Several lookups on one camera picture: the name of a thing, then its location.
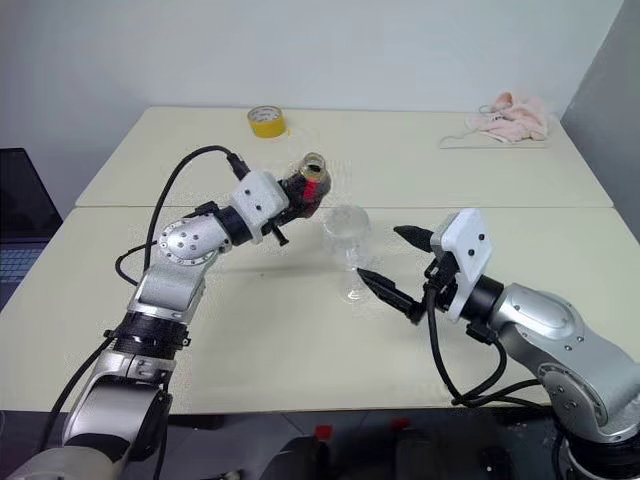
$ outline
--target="pink cloth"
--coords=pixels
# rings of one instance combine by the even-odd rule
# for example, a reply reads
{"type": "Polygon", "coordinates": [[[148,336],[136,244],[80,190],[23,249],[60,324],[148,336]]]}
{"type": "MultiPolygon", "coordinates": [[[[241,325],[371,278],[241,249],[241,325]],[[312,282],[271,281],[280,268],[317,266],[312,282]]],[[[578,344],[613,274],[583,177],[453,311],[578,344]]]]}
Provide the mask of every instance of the pink cloth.
{"type": "Polygon", "coordinates": [[[467,127],[501,142],[518,142],[525,138],[547,138],[547,115],[538,98],[522,101],[504,92],[491,105],[491,112],[467,117],[467,127]]]}

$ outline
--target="laptop keyboard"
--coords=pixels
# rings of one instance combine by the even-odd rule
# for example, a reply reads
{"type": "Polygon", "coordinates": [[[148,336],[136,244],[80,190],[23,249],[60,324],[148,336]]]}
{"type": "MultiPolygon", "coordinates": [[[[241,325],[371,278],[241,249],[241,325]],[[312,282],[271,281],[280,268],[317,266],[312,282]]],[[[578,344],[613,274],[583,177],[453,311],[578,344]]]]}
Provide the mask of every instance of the laptop keyboard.
{"type": "Polygon", "coordinates": [[[0,251],[0,282],[20,282],[41,253],[42,249],[39,248],[2,249],[0,251]]]}

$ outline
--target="roll of tape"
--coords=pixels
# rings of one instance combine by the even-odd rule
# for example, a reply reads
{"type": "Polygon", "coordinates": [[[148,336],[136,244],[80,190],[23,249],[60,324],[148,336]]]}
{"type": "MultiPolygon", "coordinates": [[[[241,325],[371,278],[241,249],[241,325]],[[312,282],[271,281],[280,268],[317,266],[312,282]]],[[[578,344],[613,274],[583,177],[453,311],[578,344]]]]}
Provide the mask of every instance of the roll of tape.
{"type": "Polygon", "coordinates": [[[287,130],[282,110],[271,105],[252,108],[247,114],[251,130],[260,138],[273,138],[287,130]]]}

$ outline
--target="laptop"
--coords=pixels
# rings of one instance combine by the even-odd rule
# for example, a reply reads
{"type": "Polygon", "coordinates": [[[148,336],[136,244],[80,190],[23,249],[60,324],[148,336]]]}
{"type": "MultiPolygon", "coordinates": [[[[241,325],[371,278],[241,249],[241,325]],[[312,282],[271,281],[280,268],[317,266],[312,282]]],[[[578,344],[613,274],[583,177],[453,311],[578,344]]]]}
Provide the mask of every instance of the laptop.
{"type": "Polygon", "coordinates": [[[0,149],[0,309],[62,225],[23,148],[0,149]]]}

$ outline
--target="white table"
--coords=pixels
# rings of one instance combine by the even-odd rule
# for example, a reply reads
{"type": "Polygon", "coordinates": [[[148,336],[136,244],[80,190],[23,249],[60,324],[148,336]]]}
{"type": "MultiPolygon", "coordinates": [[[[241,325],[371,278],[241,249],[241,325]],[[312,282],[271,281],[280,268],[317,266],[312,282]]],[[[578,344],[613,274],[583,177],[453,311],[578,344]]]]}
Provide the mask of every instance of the white table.
{"type": "MultiPolygon", "coordinates": [[[[144,237],[150,208],[78,208],[65,221],[0,314],[0,409],[48,410],[72,372],[122,319],[132,287],[114,258],[144,237]]],[[[187,212],[168,208],[160,225],[187,212]]],[[[448,209],[369,209],[374,268],[420,292],[430,258],[396,236],[397,224],[433,227],[448,209]]],[[[285,228],[285,248],[267,239],[234,249],[207,277],[177,354],[173,413],[448,406],[427,349],[426,325],[372,299],[343,302],[327,262],[320,220],[285,228]]],[[[488,275],[555,292],[589,325],[640,361],[640,248],[608,208],[484,209],[494,257],[488,275]]],[[[125,269],[139,272],[141,256],[125,269]]],[[[494,351],[440,319],[445,361],[461,389],[493,370],[494,351]]],[[[510,361],[501,385],[530,378],[510,361]]],[[[525,398],[546,401],[540,388],[525,398]]]]}
{"type": "MultiPolygon", "coordinates": [[[[438,148],[464,130],[464,114],[285,110],[291,135],[259,139],[248,109],[148,109],[77,201],[78,206],[153,206],[180,159],[226,146],[254,169],[285,175],[308,151],[325,156],[334,187],[325,206],[611,207],[557,121],[548,148],[438,148]]],[[[193,162],[167,205],[221,200],[236,184],[221,154],[193,162]]]]}

